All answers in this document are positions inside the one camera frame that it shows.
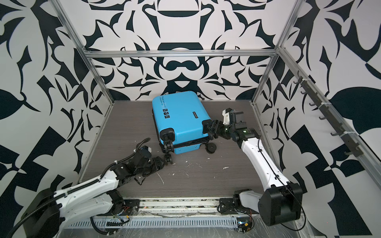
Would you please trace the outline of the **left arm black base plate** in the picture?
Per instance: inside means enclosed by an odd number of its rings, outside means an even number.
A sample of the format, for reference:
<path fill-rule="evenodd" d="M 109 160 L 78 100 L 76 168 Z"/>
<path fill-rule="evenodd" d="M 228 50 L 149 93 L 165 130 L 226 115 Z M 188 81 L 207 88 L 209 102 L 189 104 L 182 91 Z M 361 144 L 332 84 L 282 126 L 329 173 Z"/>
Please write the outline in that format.
<path fill-rule="evenodd" d="M 97 216 L 130 216 L 139 211 L 140 199 L 125 199 L 121 204 L 114 205 L 112 209 L 104 214 L 98 214 Z"/>

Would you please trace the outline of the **blue hard-shell suitcase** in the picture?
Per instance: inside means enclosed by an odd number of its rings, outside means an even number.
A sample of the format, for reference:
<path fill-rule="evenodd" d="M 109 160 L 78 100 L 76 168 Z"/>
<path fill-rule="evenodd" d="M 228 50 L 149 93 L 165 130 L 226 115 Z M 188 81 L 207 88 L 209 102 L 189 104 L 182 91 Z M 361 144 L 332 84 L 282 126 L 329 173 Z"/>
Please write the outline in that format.
<path fill-rule="evenodd" d="M 171 153 L 198 150 L 202 144 L 213 154 L 217 146 L 210 142 L 206 128 L 212 120 L 196 93 L 192 91 L 162 95 L 152 100 L 152 115 L 158 142 L 166 162 Z"/>

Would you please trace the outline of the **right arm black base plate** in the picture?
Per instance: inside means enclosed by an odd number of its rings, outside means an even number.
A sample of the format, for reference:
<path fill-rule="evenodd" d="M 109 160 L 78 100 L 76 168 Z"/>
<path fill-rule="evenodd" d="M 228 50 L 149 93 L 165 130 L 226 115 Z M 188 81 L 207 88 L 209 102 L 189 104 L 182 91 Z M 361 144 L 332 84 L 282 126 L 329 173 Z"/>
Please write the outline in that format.
<path fill-rule="evenodd" d="M 256 211 L 253 211 L 249 208 L 244 208 L 242 206 L 237 205 L 234 202 L 233 198 L 220 198 L 219 204 L 217 206 L 217 212 L 223 214 L 223 215 L 229 215 L 229 214 L 259 214 Z"/>

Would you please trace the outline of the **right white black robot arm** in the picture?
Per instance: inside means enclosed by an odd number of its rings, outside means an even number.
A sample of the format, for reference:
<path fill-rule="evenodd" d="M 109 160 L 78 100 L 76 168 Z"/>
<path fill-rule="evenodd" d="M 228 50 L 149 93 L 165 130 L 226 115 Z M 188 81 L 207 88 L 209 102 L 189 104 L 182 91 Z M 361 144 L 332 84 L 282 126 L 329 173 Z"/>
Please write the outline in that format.
<path fill-rule="evenodd" d="M 244 113 L 231 108 L 222 113 L 223 120 L 214 120 L 204 125 L 204 130 L 212 138 L 222 137 L 233 140 L 249 158 L 264 193 L 250 189 L 237 190 L 233 196 L 237 208 L 259 213 L 267 226 L 285 225 L 301 218 L 303 190 L 278 169 L 267 153 L 261 136 L 255 129 L 249 128 L 244 121 Z"/>

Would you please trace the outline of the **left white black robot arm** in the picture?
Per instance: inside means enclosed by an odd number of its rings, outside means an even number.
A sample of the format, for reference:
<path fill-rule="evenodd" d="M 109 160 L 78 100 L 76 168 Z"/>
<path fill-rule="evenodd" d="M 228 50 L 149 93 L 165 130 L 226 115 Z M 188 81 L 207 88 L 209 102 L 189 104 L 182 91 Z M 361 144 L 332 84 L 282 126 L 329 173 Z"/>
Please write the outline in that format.
<path fill-rule="evenodd" d="M 126 204 L 118 188 L 131 180 L 142 184 L 138 178 L 145 180 L 173 162 L 168 153 L 153 157 L 151 148 L 145 145 L 149 140 L 144 139 L 131 155 L 114 161 L 97 177 L 55 192 L 50 189 L 39 192 L 7 237 L 23 228 L 28 238 L 52 238 L 83 219 L 124 212 Z"/>

